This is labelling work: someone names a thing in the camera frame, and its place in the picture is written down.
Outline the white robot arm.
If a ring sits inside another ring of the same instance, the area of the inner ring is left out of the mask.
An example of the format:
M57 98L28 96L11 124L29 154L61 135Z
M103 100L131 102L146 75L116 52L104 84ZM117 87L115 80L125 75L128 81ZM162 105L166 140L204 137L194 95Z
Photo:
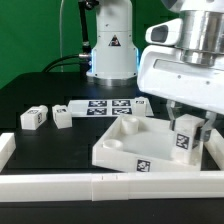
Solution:
M142 92L204 109L207 141L216 116L224 115L224 0L161 0L178 18L149 27L149 45L139 52L132 42L130 0L98 0L97 43L87 77L104 85L133 78Z

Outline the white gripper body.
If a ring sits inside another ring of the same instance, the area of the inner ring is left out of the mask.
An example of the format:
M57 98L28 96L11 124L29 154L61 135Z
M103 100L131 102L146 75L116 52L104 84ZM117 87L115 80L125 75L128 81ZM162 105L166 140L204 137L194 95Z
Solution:
M224 56L213 67L184 63L179 49L144 49L137 84L142 92L224 115Z

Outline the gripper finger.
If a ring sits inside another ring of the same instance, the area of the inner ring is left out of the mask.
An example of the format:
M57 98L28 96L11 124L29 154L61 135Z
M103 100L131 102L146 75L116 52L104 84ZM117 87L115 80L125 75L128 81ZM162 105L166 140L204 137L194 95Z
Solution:
M205 118L206 122L201 128L200 134L200 140L203 142L207 142L210 139L211 131L214 128L217 114L215 112L207 111Z
M182 104L173 100L168 100L166 103L166 108L170 119L170 129L174 130L175 120L180 116L180 109L182 108Z

